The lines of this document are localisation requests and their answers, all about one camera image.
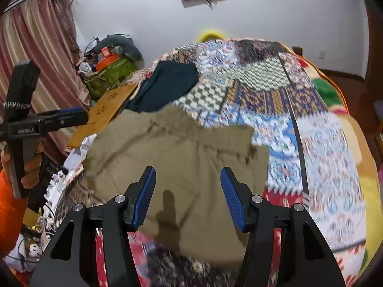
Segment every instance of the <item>white wall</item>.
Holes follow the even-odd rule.
[[[361,75],[366,65],[362,0],[221,0],[213,10],[204,0],[75,0],[72,10],[86,40],[130,33],[146,66],[206,29],[301,46],[319,68]]]
[[[363,24],[363,36],[364,36],[364,50],[363,50],[363,62],[362,62],[362,68],[361,68],[361,76],[363,78],[366,78],[367,74],[367,65],[368,65],[368,55],[370,52],[370,33],[368,31],[368,17],[367,17],[367,11],[366,11],[366,4],[364,0],[360,0],[360,6],[361,6],[361,13],[362,13],[362,24]]]

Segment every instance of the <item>orange box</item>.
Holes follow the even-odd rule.
[[[85,137],[102,131],[136,87],[137,84],[129,84],[107,91],[89,111],[88,122],[77,127],[68,140],[67,147],[79,148]]]
[[[96,65],[97,71],[100,72],[105,67],[109,66],[111,63],[114,63],[118,58],[119,58],[119,56],[117,54],[112,54],[112,55],[100,60],[100,62]]]
[[[110,54],[110,51],[109,51],[109,49],[107,48],[107,47],[103,47],[102,49],[101,49],[101,53],[102,53],[102,55],[104,56],[104,58],[106,58],[106,57],[109,57],[111,54]]]

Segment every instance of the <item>orange sleeve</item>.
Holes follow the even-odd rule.
[[[0,257],[6,256],[16,245],[22,227],[28,198],[16,200],[12,185],[0,172]]]

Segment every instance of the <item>green fabric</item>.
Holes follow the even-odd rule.
[[[253,133],[240,125],[205,129],[171,104],[155,113],[124,110],[87,153],[88,187],[109,200],[153,166],[156,187],[140,231],[184,256],[238,265],[248,235],[232,222],[220,175],[230,166],[239,182],[262,195],[269,147],[252,146]]]
[[[133,60],[120,57],[109,66],[106,66],[97,75],[85,80],[85,84],[92,98],[100,98],[110,89],[120,86],[120,82],[137,70]]]
[[[316,90],[322,97],[326,106],[331,107],[332,105],[343,105],[341,98],[330,83],[321,78],[313,79],[311,81],[313,82]]]

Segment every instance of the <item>wooden board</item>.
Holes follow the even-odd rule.
[[[106,92],[89,111],[88,123],[77,127],[68,140],[67,147],[78,148],[85,137],[102,131],[136,87],[137,84],[129,84]]]

